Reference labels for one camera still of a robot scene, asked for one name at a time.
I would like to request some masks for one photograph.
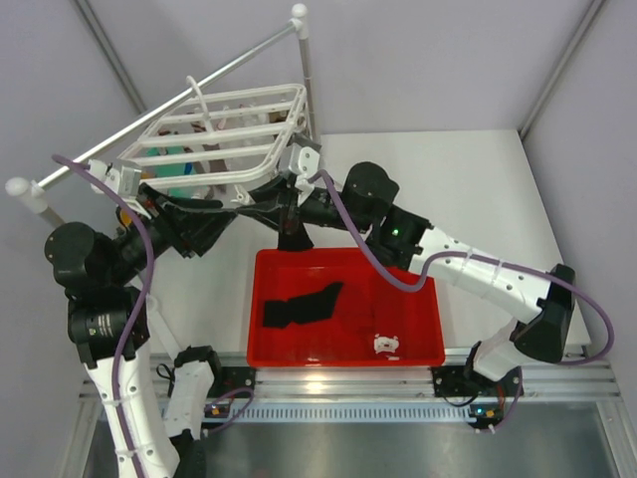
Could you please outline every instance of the red container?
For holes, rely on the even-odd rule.
[[[403,282],[417,276],[391,269]],[[264,327],[265,302],[288,300],[342,282],[331,318],[284,329]],[[374,350],[376,335],[399,341],[393,353]],[[257,254],[248,339],[250,366],[441,365],[445,361],[434,282],[416,293],[387,283],[358,249]]]

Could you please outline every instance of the white wall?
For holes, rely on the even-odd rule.
[[[637,423],[637,3],[614,0],[525,141],[565,259],[617,331],[610,359]],[[603,340],[599,321],[596,337]]]
[[[273,33],[294,0],[93,2],[157,104]],[[514,128],[588,0],[307,0],[325,132]],[[216,90],[302,80],[294,37]]]
[[[70,2],[4,2],[0,64],[2,183],[42,177],[54,169],[53,152],[81,153],[133,118]],[[112,224],[112,206],[79,179],[53,192],[64,217]],[[6,195],[0,217],[0,474],[49,477],[83,371],[67,338],[63,290],[42,252],[50,229]]]

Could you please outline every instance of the white table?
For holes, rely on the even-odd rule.
[[[540,269],[561,261],[514,130],[327,134],[322,143],[325,166],[341,183],[357,162],[376,162],[400,185],[397,205],[452,236]],[[346,232],[308,229],[318,247],[353,247]],[[168,251],[159,258],[151,292],[182,347],[246,350],[255,254],[276,246],[276,233],[239,218],[205,257],[184,260]],[[471,347],[510,319],[444,283],[437,292],[446,348]],[[163,352],[151,340],[153,351]],[[576,310],[567,344],[589,343]]]

